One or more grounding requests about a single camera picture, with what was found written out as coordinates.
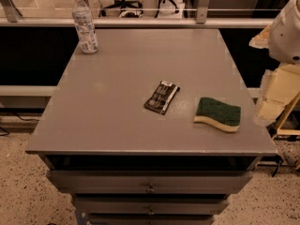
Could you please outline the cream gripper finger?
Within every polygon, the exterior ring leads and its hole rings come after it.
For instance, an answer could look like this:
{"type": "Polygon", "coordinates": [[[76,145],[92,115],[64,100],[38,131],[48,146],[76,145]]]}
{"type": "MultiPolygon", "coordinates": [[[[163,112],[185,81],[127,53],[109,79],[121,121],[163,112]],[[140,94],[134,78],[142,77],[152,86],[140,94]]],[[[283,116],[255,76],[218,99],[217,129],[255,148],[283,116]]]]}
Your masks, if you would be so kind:
{"type": "Polygon", "coordinates": [[[262,76],[255,122],[275,122],[299,92],[299,66],[281,64],[274,71],[267,69],[262,76]]]}
{"type": "Polygon", "coordinates": [[[269,48],[269,34],[271,30],[271,25],[267,25],[264,29],[255,37],[253,37],[249,46],[256,49],[268,49],[269,48]]]}

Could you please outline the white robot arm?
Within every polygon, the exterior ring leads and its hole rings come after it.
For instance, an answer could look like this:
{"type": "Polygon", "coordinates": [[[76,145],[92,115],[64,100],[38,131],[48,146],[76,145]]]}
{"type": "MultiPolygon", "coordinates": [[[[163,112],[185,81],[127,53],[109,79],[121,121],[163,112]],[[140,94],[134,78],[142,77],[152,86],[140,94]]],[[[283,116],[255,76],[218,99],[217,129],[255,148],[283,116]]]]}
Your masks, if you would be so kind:
{"type": "Polygon", "coordinates": [[[269,56],[279,61],[274,71],[262,76],[260,96],[254,121],[272,124],[300,92],[300,0],[290,0],[273,22],[253,37],[249,46],[267,48],[269,56]]]}

